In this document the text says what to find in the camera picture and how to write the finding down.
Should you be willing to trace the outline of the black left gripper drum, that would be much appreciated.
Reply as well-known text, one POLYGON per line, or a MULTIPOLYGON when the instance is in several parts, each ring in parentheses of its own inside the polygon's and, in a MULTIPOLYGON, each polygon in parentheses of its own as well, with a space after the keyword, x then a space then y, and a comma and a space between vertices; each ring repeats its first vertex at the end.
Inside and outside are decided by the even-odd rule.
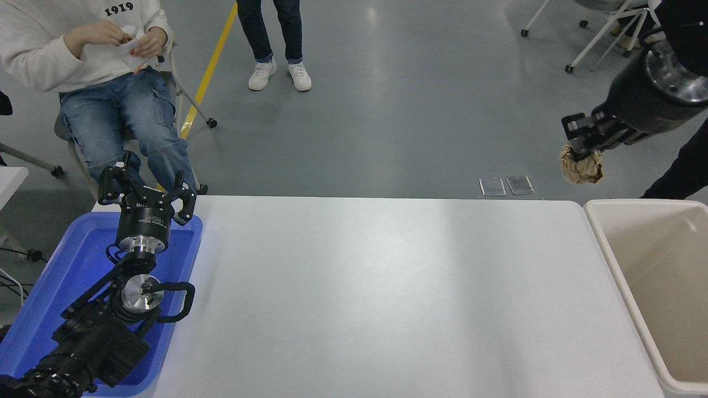
POLYGON ((124 194, 116 241, 137 236, 169 241, 170 224, 174 216, 167 194, 152 188, 141 188, 124 194))

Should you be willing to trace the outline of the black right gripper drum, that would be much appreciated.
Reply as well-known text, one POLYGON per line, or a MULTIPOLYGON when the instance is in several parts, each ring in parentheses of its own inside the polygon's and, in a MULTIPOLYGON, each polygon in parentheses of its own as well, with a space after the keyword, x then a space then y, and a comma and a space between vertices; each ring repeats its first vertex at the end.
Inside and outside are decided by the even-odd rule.
POLYGON ((637 131, 667 133, 706 110, 706 76, 673 53, 641 53, 614 78, 602 106, 637 131))

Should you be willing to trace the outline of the seated person's right hand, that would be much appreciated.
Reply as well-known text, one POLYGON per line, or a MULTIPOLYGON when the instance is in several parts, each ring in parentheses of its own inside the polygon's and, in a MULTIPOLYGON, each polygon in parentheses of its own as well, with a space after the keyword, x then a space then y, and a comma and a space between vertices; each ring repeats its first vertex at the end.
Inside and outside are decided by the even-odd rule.
POLYGON ((133 40, 130 34, 108 19, 81 26, 79 36, 84 44, 113 45, 114 47, 122 46, 133 40))

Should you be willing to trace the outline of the seated person's left hand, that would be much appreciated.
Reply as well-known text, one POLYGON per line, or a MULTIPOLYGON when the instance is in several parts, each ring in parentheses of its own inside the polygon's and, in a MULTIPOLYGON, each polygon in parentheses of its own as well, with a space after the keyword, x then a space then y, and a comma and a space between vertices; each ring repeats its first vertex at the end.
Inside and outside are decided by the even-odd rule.
POLYGON ((161 55, 168 38, 167 33, 162 28, 158 26, 151 27, 138 40, 137 47, 131 50, 131 56, 150 59, 161 55))

